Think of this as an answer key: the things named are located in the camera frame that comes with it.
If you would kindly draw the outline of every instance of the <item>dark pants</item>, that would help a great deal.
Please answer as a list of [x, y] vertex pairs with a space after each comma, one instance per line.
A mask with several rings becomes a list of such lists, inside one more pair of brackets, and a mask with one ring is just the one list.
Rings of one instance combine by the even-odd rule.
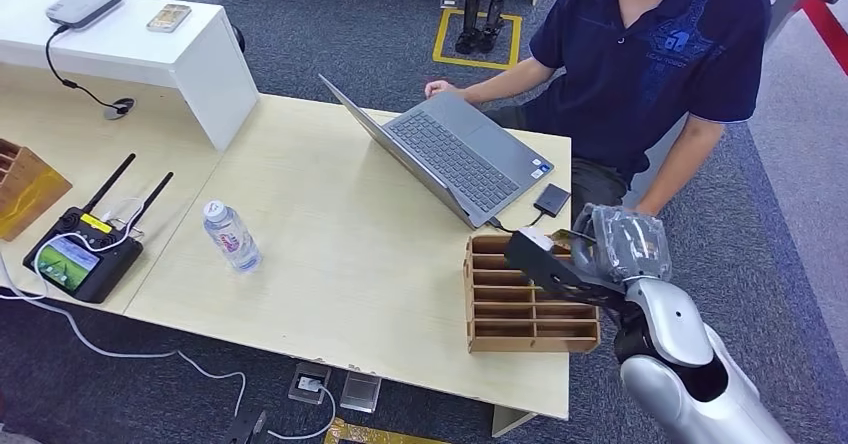
[[[502, 107], [486, 112], [489, 119], [499, 126], [522, 131], [532, 131], [524, 117], [524, 111], [518, 106]], [[621, 205], [621, 198], [627, 193], [627, 183], [618, 172], [608, 166], [602, 166], [579, 157], [571, 158], [571, 221], [580, 214], [587, 202]]]

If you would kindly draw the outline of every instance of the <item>laptop keyboard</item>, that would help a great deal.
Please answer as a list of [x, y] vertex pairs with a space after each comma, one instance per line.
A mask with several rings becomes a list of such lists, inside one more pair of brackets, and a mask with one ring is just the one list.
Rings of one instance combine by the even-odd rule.
[[438, 171], [484, 211], [495, 208], [518, 190], [512, 179], [423, 112], [396, 121], [389, 130], [414, 150], [431, 170]]

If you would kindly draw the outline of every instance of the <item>bottle cap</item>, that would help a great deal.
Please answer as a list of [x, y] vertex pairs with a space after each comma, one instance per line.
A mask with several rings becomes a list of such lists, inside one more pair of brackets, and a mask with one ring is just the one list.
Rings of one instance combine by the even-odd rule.
[[227, 215], [227, 206], [218, 200], [209, 201], [203, 206], [203, 215], [212, 222], [222, 221]]

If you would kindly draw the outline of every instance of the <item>laptop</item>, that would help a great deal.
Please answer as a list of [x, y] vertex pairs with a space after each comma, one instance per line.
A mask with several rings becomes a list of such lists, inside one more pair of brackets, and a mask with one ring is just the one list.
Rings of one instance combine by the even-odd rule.
[[554, 169], [455, 93], [439, 93], [381, 126], [318, 77], [375, 141], [473, 228]]

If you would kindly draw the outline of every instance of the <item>navy polo shirt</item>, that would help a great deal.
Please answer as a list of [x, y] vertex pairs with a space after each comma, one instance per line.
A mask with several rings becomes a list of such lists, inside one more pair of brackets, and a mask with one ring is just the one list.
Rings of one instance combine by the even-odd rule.
[[524, 105], [528, 128], [572, 138], [574, 157], [629, 182], [686, 113], [719, 123], [754, 112], [769, 0], [663, 0], [629, 28], [618, 0], [557, 0], [530, 41], [565, 74]]

